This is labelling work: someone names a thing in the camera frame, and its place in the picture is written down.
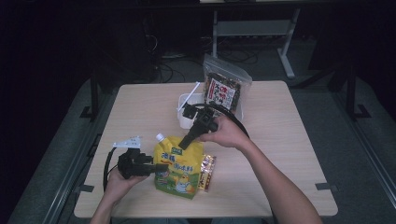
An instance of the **gray floor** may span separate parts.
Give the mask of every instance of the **gray floor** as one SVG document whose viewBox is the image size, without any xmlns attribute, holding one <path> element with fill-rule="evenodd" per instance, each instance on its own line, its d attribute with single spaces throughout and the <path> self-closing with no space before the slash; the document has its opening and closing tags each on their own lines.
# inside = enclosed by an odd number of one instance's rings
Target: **gray floor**
<svg viewBox="0 0 396 224">
<path fill-rule="evenodd" d="M 284 80 L 289 85 L 297 84 L 317 72 L 307 70 L 316 42 L 293 40 L 288 56 L 296 78 L 287 79 L 276 53 L 282 41 L 264 39 L 266 44 L 245 51 L 257 54 L 257 62 L 252 57 L 244 63 L 234 64 L 244 68 L 253 80 Z M 220 58 L 225 57 L 240 61 L 246 54 L 241 50 L 224 48 Z M 182 57 L 164 64 L 175 70 L 170 82 L 194 82 L 204 80 L 200 63 L 199 59 Z M 161 65 L 163 80 L 172 75 L 165 65 Z M 359 79 L 357 104 L 364 105 L 372 117 L 352 122 L 343 108 L 345 91 L 329 92 L 326 89 L 328 79 L 325 77 L 303 90 L 290 90 L 338 205 L 338 214 L 324 217 L 323 221 L 341 224 L 394 223 L 395 207 L 375 174 L 367 145 L 374 150 L 389 176 L 395 179 L 395 122 L 376 100 L 370 86 Z M 112 94 L 101 93 L 99 117 L 90 122 L 79 117 L 84 107 L 91 103 L 90 82 L 81 87 L 9 223 L 89 222 L 75 217 L 73 209 L 78 199 L 78 188 L 91 164 L 92 158 L 87 153 L 97 134 L 104 129 L 116 95 L 117 89 Z M 363 139 L 356 130 L 365 134 Z M 114 219 L 113 223 L 134 221 Z"/>
</svg>

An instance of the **wooden table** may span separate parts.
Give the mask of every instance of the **wooden table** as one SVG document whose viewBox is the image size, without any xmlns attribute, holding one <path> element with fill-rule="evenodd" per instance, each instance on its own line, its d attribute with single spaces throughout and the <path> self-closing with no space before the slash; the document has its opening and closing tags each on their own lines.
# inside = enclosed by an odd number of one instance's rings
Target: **wooden table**
<svg viewBox="0 0 396 224">
<path fill-rule="evenodd" d="M 114 142 L 140 135 L 141 150 L 152 155 L 157 133 L 184 136 L 179 127 L 177 101 L 195 83 L 125 85 L 120 88 L 102 139 L 75 208 L 77 217 L 92 217 L 103 195 L 102 177 L 107 153 Z M 282 81 L 253 82 L 244 108 L 244 125 L 265 155 L 311 200 L 321 216 L 337 213 L 287 85 Z M 110 167 L 125 152 L 119 148 Z M 271 209 L 246 158 L 234 148 L 205 143 L 205 153 L 217 156 L 209 192 L 199 191 L 192 200 L 156 190 L 153 177 L 139 183 L 115 208 L 114 217 L 270 217 Z"/>
</svg>

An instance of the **person's right hand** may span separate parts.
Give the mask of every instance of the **person's right hand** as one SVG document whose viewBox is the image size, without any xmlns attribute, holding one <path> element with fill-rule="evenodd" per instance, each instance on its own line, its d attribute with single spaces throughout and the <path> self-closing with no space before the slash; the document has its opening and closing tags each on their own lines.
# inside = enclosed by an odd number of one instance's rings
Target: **person's right hand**
<svg viewBox="0 0 396 224">
<path fill-rule="evenodd" d="M 242 130 L 226 116 L 215 118 L 218 124 L 218 130 L 213 133 L 204 133 L 199 137 L 202 142 L 215 142 L 223 147 L 235 147 L 240 149 L 250 139 L 242 132 Z"/>
</svg>

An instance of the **white cap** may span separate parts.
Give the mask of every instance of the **white cap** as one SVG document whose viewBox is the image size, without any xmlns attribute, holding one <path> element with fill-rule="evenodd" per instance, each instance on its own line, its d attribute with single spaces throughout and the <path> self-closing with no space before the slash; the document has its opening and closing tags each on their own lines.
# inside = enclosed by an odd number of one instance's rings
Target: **white cap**
<svg viewBox="0 0 396 224">
<path fill-rule="evenodd" d="M 159 142 L 161 142 L 163 139 L 165 139 L 165 137 L 161 133 L 157 134 L 156 138 Z"/>
</svg>

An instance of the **dark background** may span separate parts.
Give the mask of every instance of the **dark background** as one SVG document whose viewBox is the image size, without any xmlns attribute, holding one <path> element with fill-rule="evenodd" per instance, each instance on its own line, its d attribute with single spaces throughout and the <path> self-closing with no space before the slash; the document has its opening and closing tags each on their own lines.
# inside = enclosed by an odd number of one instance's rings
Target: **dark background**
<svg viewBox="0 0 396 224">
<path fill-rule="evenodd" d="M 150 82 L 158 55 L 174 48 L 202 53 L 192 43 L 211 32 L 207 11 L 162 12 L 142 25 L 139 14 L 104 16 L 85 10 L 92 1 L 86 2 L 0 3 L 2 223 L 91 74 L 98 76 L 104 91 L 123 83 Z M 352 55 L 358 76 L 396 119 L 394 11 L 394 3 L 381 1 L 335 10 L 306 8 L 295 36 L 318 40 L 312 68 L 323 69 Z M 147 31 L 161 39 L 155 53 L 148 52 Z"/>
</svg>

